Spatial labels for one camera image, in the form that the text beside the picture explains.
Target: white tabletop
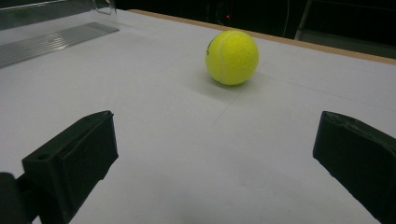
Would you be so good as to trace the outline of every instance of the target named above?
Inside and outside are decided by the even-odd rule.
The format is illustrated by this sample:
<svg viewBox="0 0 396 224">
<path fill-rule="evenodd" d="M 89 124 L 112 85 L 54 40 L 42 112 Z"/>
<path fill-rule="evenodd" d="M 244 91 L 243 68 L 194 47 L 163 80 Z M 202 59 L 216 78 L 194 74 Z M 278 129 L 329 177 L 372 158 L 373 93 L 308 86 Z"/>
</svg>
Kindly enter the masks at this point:
<svg viewBox="0 0 396 224">
<path fill-rule="evenodd" d="M 257 72 L 224 87 L 218 30 L 118 13 L 115 34 L 0 70 L 0 171 L 109 109 L 120 157 L 71 223 L 378 223 L 312 149 L 323 110 L 396 136 L 395 65 L 256 38 Z"/>
</svg>

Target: clear acrylic box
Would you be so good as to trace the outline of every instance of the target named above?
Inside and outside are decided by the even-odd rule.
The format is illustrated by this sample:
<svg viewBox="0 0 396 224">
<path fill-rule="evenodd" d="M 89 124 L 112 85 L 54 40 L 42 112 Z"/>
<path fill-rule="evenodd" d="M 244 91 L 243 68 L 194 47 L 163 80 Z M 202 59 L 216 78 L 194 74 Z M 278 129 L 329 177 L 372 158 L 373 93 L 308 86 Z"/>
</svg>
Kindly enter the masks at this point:
<svg viewBox="0 0 396 224">
<path fill-rule="evenodd" d="M 0 69 L 118 30 L 114 0 L 2 0 Z"/>
</svg>

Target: dark background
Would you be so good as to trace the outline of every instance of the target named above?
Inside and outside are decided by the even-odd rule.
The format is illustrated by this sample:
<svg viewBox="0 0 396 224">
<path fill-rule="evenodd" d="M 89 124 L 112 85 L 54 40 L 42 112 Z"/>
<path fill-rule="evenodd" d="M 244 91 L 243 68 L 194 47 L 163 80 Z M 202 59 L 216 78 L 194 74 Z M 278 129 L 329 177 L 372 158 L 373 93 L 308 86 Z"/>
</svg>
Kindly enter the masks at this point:
<svg viewBox="0 0 396 224">
<path fill-rule="evenodd" d="M 116 7 L 294 38 L 307 2 L 290 0 L 286 29 L 288 0 L 116 0 Z M 396 46 L 396 0 L 314 0 L 307 15 L 306 30 Z"/>
</svg>

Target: yellow tennis ball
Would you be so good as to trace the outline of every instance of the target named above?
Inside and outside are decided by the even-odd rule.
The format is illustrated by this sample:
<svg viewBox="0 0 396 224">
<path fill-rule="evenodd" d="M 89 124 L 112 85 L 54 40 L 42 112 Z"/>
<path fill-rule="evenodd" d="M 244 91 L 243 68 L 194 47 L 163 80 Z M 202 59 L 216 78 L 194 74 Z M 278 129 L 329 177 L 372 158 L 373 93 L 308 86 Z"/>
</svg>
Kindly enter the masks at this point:
<svg viewBox="0 0 396 224">
<path fill-rule="evenodd" d="M 250 35 L 242 31 L 224 31 L 207 46 L 206 68 L 216 81 L 237 85 L 248 80 L 259 62 L 259 50 Z"/>
</svg>

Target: table edge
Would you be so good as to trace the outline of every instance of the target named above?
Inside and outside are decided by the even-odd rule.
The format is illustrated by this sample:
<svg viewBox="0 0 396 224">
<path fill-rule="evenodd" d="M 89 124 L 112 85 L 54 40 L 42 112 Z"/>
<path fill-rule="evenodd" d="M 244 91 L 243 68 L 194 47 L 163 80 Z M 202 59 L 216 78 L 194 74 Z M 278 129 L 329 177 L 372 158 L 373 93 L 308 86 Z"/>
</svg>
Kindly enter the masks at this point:
<svg viewBox="0 0 396 224">
<path fill-rule="evenodd" d="M 180 17 L 168 16 L 168 15 L 155 13 L 155 12 L 149 12 L 149 11 L 140 10 L 140 9 L 130 9 L 127 11 L 145 15 L 145 16 L 154 17 L 154 18 L 165 19 L 165 20 L 169 20 L 169 21 L 178 21 L 178 22 L 183 22 L 183 23 L 187 23 L 187 24 L 191 24 L 191 25 L 197 25 L 197 26 L 202 26 L 202 27 L 221 30 L 221 31 L 235 29 L 233 27 L 216 25 L 216 24 L 212 24 L 212 23 L 208 23 L 208 22 L 204 22 L 204 21 L 194 21 L 194 20 L 184 19 L 184 18 L 180 18 Z M 265 34 L 246 31 L 246 30 L 244 30 L 244 31 L 256 38 L 275 41 L 275 42 L 282 43 L 282 44 L 293 45 L 293 46 L 302 47 L 302 48 L 306 48 L 306 49 L 314 49 L 314 50 L 319 50 L 319 51 L 326 52 L 326 53 L 338 54 L 338 55 L 343 55 L 343 56 L 347 56 L 347 57 L 373 61 L 373 62 L 377 62 L 377 63 L 388 63 L 388 64 L 396 65 L 396 60 L 391 59 L 391 58 L 385 58 L 385 57 L 381 57 L 381 56 L 365 54 L 365 53 L 360 53 L 360 52 L 346 50 L 346 49 L 337 49 L 337 48 L 332 48 L 332 47 L 327 47 L 327 46 L 321 46 L 321 45 L 317 45 L 317 44 L 307 43 L 307 42 L 293 40 L 293 39 L 287 39 L 287 38 L 278 37 L 278 36 L 274 36 L 274 35 L 265 35 Z"/>
</svg>

